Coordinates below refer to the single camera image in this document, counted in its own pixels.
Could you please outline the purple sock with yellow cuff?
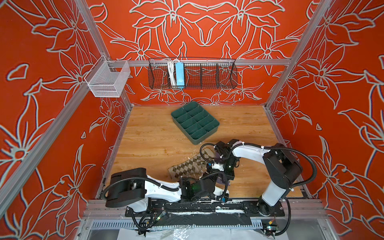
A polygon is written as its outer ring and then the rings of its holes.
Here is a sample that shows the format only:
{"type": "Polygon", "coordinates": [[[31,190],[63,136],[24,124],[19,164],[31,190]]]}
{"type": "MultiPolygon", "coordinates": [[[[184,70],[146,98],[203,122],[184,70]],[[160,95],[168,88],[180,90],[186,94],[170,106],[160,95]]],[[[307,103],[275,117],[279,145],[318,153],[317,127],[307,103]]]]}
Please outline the purple sock with yellow cuff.
{"type": "Polygon", "coordinates": [[[217,179],[221,180],[222,184],[224,185],[224,189],[215,187],[214,196],[222,198],[227,193],[229,186],[227,175],[224,171],[214,170],[214,172],[206,175],[206,178],[213,179],[214,176],[217,176],[217,179]]]}

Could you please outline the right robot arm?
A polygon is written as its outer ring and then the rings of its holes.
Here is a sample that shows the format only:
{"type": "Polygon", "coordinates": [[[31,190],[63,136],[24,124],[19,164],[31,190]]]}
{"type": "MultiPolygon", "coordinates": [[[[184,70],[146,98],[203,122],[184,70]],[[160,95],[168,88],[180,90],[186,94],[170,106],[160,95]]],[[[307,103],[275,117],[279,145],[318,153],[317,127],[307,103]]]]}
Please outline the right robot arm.
{"type": "Polygon", "coordinates": [[[264,147],[256,144],[231,140],[229,143],[218,142],[214,145],[216,152],[212,168],[224,171],[227,180],[234,180],[235,168],[241,158],[264,164],[271,181],[259,197],[257,209],[262,216],[269,216],[275,205],[287,196],[294,182],[302,173],[302,167],[284,145],[264,147]]]}

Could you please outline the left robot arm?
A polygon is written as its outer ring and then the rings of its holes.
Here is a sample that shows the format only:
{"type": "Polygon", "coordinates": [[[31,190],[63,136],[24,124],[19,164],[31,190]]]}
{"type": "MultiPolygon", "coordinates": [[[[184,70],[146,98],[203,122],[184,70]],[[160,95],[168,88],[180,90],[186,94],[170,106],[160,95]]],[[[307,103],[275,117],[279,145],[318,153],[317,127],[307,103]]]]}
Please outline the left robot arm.
{"type": "Polygon", "coordinates": [[[223,171],[205,174],[199,179],[181,177],[171,183],[150,177],[145,168],[137,168],[113,174],[110,185],[100,195],[107,208],[129,207],[136,213],[147,211],[152,199],[194,203],[205,197],[228,200],[228,180],[223,171]]]}

